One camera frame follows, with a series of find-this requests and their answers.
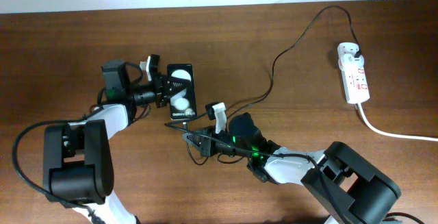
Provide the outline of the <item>black flip smartphone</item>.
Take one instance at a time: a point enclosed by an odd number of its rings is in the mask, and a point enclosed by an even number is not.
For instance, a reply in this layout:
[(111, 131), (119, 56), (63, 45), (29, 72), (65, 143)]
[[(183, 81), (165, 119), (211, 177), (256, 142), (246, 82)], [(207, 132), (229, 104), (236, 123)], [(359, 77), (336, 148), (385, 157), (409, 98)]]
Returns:
[(194, 73), (191, 64), (169, 64), (167, 74), (170, 77), (190, 81), (187, 88), (170, 98), (170, 118), (173, 121), (190, 119), (197, 116)]

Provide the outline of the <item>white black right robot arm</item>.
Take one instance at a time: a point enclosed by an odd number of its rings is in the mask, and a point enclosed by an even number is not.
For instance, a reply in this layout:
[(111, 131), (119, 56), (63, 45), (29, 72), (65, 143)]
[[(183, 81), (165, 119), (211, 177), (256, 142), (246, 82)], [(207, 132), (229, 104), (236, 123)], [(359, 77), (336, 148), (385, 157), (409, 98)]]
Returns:
[(246, 158), (261, 182), (304, 186), (337, 223), (381, 223), (401, 196), (393, 180), (347, 144), (292, 151), (265, 138), (247, 112), (233, 117), (226, 130), (186, 129), (183, 139), (203, 157)]

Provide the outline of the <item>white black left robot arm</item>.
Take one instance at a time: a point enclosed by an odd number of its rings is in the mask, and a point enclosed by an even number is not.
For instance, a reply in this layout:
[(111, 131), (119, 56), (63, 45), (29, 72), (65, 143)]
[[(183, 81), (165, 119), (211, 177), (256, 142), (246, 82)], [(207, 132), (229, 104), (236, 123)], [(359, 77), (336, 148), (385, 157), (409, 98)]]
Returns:
[(140, 75), (130, 80), (129, 62), (106, 62), (101, 67), (105, 87), (90, 114), (45, 129), (43, 187), (50, 202), (73, 209), (91, 223), (138, 223), (114, 191), (110, 138), (147, 116), (137, 113), (139, 107), (170, 105), (172, 119), (196, 115), (192, 65), (169, 64), (162, 75), (158, 64), (155, 54), (134, 64)]

